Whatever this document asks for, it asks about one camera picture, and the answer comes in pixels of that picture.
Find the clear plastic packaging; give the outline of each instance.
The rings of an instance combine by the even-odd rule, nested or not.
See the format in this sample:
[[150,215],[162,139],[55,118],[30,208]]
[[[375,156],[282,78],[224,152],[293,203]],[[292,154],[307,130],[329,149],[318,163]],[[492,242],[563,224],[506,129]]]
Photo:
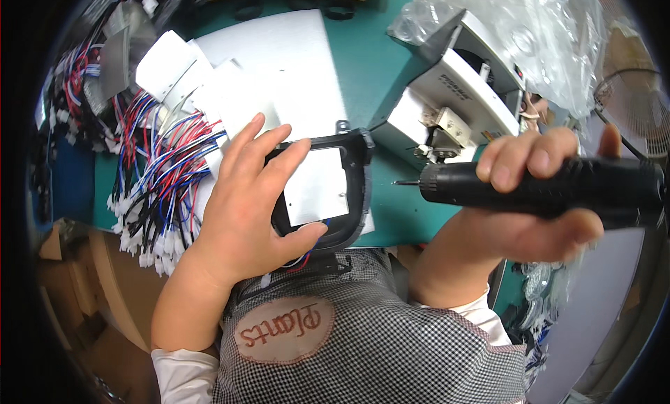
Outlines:
[[576,118],[590,114],[607,38],[598,0],[413,0],[388,33],[421,45],[463,8],[498,36],[528,91]]

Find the electric screwdriver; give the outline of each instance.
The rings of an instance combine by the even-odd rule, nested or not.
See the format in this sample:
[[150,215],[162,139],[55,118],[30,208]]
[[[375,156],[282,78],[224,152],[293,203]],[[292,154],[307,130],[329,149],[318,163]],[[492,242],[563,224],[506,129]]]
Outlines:
[[584,207],[600,216],[606,230],[658,228],[670,211],[670,165],[664,173],[650,161],[573,158],[548,179],[537,179],[526,170],[510,193],[499,193],[490,183],[479,180],[476,167],[477,163],[430,164],[423,168],[418,182],[394,184],[418,185],[428,201],[545,219]]

